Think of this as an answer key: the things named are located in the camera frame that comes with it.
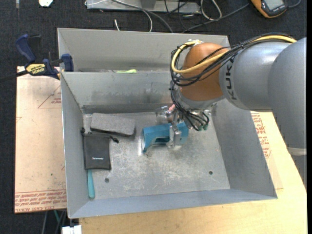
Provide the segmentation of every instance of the electronic equipment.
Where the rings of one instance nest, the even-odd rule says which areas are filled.
[[[284,0],[251,0],[251,2],[266,18],[278,17],[288,8],[288,5]]]

